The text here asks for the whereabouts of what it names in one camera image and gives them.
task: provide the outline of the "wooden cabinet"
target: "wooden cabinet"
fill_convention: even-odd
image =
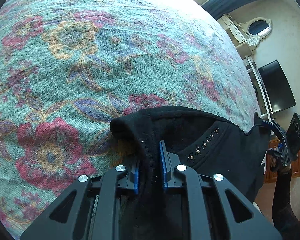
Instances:
[[[275,138],[270,141],[269,148],[276,148],[280,141]],[[300,177],[300,151],[298,152],[298,159],[291,163],[292,178]],[[267,169],[264,175],[264,183],[271,183],[277,181],[277,173],[270,171],[270,156],[267,155]]]

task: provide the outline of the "floral bedspread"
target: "floral bedspread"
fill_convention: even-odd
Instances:
[[[111,119],[187,106],[247,131],[258,104],[192,0],[7,0],[0,10],[0,220],[15,239],[81,174],[125,151]]]

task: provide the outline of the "television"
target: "television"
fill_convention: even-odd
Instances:
[[[258,72],[269,97],[272,113],[296,105],[288,80],[277,60],[258,68]]]

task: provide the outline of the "mirror frame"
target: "mirror frame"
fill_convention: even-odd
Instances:
[[[269,25],[269,30],[264,35],[253,35],[249,32],[250,25],[256,21],[265,21]],[[272,31],[272,20],[263,17],[254,18],[246,23],[240,23],[240,25],[255,46],[258,46],[260,41],[265,39],[266,36]]]

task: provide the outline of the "bed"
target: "bed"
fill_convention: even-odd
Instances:
[[[79,175],[129,148],[111,119],[165,105],[248,131],[237,51],[192,0],[7,0],[0,10],[0,221],[15,238]]]

